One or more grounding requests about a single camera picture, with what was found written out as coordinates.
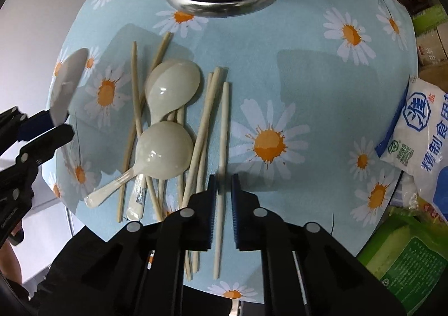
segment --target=blue tablecloth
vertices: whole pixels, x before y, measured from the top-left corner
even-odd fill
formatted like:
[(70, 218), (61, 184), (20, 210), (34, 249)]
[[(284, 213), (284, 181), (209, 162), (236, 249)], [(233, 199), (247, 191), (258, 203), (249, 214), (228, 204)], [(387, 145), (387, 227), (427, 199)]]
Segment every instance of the blue tablecloth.
[[(105, 240), (116, 221), (116, 192), (88, 209), (82, 195), (117, 177), (133, 123), (130, 49), (139, 48), (144, 76), (161, 34), (175, 33), (165, 58), (196, 62), (203, 76), (227, 67), (231, 82), (228, 172), (286, 221), (316, 221), (354, 255), (375, 229), (400, 172), (373, 150), (385, 134), (409, 75), (417, 73), (412, 23), (395, 0), (277, 0), (256, 13), (206, 19), (165, 0), (87, 0), (61, 49), (90, 48), (84, 78), (70, 108), (76, 135), (43, 166), (54, 191)], [(186, 109), (199, 127), (204, 94)], [(219, 119), (212, 120), (208, 172), (218, 166)], [(127, 186), (127, 197), (132, 182)], [(177, 208), (176, 180), (165, 210)], [(151, 202), (143, 223), (154, 222)], [(189, 286), (263, 302), (258, 252), (235, 250), (231, 205), (225, 217), (222, 271), (212, 278), (213, 249), (201, 255)]]

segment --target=cardboard box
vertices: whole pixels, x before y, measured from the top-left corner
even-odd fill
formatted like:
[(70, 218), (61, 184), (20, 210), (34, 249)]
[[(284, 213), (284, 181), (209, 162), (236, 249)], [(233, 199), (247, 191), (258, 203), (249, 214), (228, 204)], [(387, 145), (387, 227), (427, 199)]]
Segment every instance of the cardboard box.
[(448, 50), (448, 23), (441, 24), (436, 30), (417, 37), (418, 58), (423, 66), (447, 62), (446, 50)]
[(418, 77), (448, 92), (448, 62), (423, 67)]

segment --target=chopsticks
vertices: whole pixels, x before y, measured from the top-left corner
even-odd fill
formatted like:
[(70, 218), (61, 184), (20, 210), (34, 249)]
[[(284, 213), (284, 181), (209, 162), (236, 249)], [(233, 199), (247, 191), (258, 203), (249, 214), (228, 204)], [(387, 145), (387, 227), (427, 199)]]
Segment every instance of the chopsticks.
[[(210, 90), (211, 78), (213, 73), (209, 73), (207, 77), (207, 90), (205, 96), (207, 97)], [(201, 159), (199, 160), (198, 178), (196, 179), (196, 193), (200, 193), (204, 190), (204, 175), (205, 175), (205, 160), (207, 159), (207, 142), (208, 142), (208, 127), (205, 134), (204, 145), (201, 150)], [(193, 252), (193, 273), (197, 273), (199, 269), (199, 252)]]
[[(142, 135), (142, 117), (140, 105), (138, 102), (138, 73), (137, 73), (137, 42), (134, 41), (132, 44), (131, 51), (131, 78), (132, 78), (132, 102), (134, 105), (134, 119), (135, 119), (135, 130), (137, 133), (137, 140)], [(157, 206), (157, 199), (155, 197), (154, 185), (152, 183), (152, 179), (148, 176), (145, 176), (144, 181), (146, 181), (146, 186), (149, 188), (150, 198), (152, 202), (152, 206), (154, 211), (156, 212), (157, 217), (162, 217), (162, 208)]]
[(225, 217), (225, 174), (227, 163), (227, 137), (228, 137), (228, 106), (229, 106), (229, 84), (224, 82), (223, 93), (221, 99), (221, 133), (220, 133), (220, 166), (219, 166), (219, 183), (220, 188), (216, 198), (216, 225), (215, 225), (215, 248), (213, 263), (213, 279), (220, 276), (221, 250), (223, 242), (223, 228)]
[(210, 122), (210, 113), (213, 106), (214, 97), (216, 96), (216, 91), (218, 89), (221, 71), (221, 67), (216, 67), (214, 69), (213, 77), (210, 84), (210, 90), (205, 97), (204, 109), (202, 111), (201, 123), (199, 124), (198, 136), (196, 137), (196, 142), (194, 143), (193, 155), (191, 157), (190, 168), (188, 170), (187, 182), (185, 183), (184, 196), (182, 200), (183, 208), (187, 207), (188, 205), (188, 201), (191, 197), (193, 181), (198, 174), (201, 151), (204, 145), (208, 124)]
[[(162, 42), (160, 43), (160, 46), (158, 47), (157, 53), (151, 63), (151, 67), (149, 68), (149, 74), (151, 74), (151, 72), (154, 70), (155, 67), (157, 67), (160, 62), (162, 61), (166, 50), (168, 48), (168, 45), (170, 43), (172, 37), (172, 33), (167, 32), (163, 39)], [(143, 91), (140, 94), (140, 102), (139, 102), (139, 110), (138, 112), (141, 114), (143, 108), (145, 105), (145, 92)], [(127, 147), (125, 150), (125, 155), (123, 158), (123, 164), (122, 164), (122, 171), (125, 172), (129, 169), (129, 162), (131, 160), (131, 154), (132, 154), (132, 149), (134, 148), (134, 140), (135, 140), (135, 135), (137, 133), (137, 129), (135, 125), (132, 125), (129, 128), (129, 134), (128, 134), (128, 141), (127, 141)], [(158, 206), (157, 203), (157, 196), (155, 193), (155, 189), (154, 189), (154, 185), (152, 183), (152, 180), (150, 180), (149, 182), (147, 181), (147, 187), (150, 193), (150, 197), (151, 197), (151, 201), (153, 204), (153, 208), (155, 211), (155, 214), (158, 218), (158, 221), (162, 221), (163, 217), (162, 217), (162, 211), (160, 209), (160, 207)], [(119, 193), (119, 197), (118, 197), (118, 206), (117, 206), (117, 213), (116, 213), (116, 220), (117, 222), (121, 222), (122, 218), (123, 218), (123, 208), (124, 208), (124, 201), (125, 201), (125, 189), (126, 186), (122, 186), (120, 188), (120, 193)]]

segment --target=spoon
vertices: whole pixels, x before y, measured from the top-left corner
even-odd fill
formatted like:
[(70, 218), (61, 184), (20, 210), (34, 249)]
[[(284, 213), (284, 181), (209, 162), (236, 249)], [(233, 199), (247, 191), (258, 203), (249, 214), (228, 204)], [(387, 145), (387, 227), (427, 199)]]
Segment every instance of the spoon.
[[(189, 102), (198, 90), (200, 80), (199, 67), (190, 60), (168, 59), (154, 68), (145, 83), (151, 125)], [(126, 211), (129, 220), (139, 220), (143, 215), (146, 185), (144, 175), (138, 175)], [(159, 185), (159, 196), (162, 196), (164, 181), (159, 181)]]
[(199, 67), (190, 60), (168, 59), (154, 68), (145, 83), (151, 125), (189, 102), (200, 81)]
[(89, 194), (86, 205), (99, 206), (115, 190), (138, 174), (169, 179), (183, 173), (190, 165), (193, 142), (187, 131), (177, 123), (162, 121), (146, 129), (135, 148), (135, 163), (111, 183)]

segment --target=spoon bowl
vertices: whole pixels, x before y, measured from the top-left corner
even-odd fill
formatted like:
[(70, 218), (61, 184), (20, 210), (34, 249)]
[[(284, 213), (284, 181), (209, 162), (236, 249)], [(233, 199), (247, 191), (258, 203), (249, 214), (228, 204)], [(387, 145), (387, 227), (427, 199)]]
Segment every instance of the spoon bowl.
[(99, 206), (114, 191), (138, 174), (167, 180), (188, 169), (193, 142), (187, 131), (177, 123), (162, 121), (146, 129), (135, 148), (135, 163), (121, 176), (89, 194), (86, 205)]
[(168, 59), (159, 64), (145, 83), (151, 125), (189, 102), (200, 81), (199, 67), (190, 60)]

